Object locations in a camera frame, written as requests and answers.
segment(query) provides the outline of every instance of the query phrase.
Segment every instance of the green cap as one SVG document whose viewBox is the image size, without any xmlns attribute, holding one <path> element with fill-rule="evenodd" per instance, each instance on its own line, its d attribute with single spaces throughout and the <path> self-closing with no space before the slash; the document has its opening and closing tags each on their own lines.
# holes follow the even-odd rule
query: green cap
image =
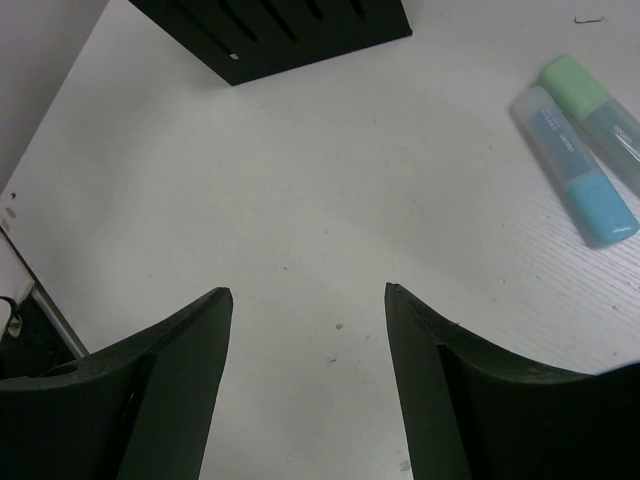
<svg viewBox="0 0 640 480">
<path fill-rule="evenodd" d="M 564 55 L 547 65 L 540 73 L 539 82 L 578 121 L 612 98 L 609 91 L 571 55 Z"/>
</svg>

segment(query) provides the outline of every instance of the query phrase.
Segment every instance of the black crate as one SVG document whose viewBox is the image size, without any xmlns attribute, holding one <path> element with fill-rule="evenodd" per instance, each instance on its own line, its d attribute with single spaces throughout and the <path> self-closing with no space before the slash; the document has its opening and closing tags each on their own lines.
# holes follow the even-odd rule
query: black crate
<svg viewBox="0 0 640 480">
<path fill-rule="evenodd" d="M 411 35 L 400 0 L 131 0 L 231 85 Z"/>
</svg>

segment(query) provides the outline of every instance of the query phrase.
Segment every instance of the table surface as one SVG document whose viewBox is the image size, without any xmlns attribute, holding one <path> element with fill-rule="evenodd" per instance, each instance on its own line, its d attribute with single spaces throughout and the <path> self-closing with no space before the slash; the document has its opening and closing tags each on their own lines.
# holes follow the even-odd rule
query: table surface
<svg viewBox="0 0 640 480">
<path fill-rule="evenodd" d="M 640 237 L 588 248 L 508 110 L 569 52 L 640 114 L 640 4 L 404 3 L 411 38 L 231 88 L 112 0 L 0 198 L 90 350 L 231 288 L 202 478 L 411 477 L 387 281 L 536 360 L 640 356 Z"/>
</svg>

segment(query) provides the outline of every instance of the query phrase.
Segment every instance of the gray wall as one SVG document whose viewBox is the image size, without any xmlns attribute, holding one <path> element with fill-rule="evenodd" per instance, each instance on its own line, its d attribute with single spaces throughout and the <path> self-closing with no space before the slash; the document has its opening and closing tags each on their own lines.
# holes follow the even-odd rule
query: gray wall
<svg viewBox="0 0 640 480">
<path fill-rule="evenodd" d="M 108 0 L 0 0 L 0 191 Z"/>
</svg>

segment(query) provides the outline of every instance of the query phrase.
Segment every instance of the blue cap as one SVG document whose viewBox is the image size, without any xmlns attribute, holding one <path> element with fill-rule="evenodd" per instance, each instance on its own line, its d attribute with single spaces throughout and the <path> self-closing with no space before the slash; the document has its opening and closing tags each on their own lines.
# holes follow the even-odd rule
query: blue cap
<svg viewBox="0 0 640 480">
<path fill-rule="evenodd" d="M 611 245 L 638 231 L 638 221 L 604 173 L 583 175 L 567 187 L 567 195 L 598 242 Z"/>
</svg>

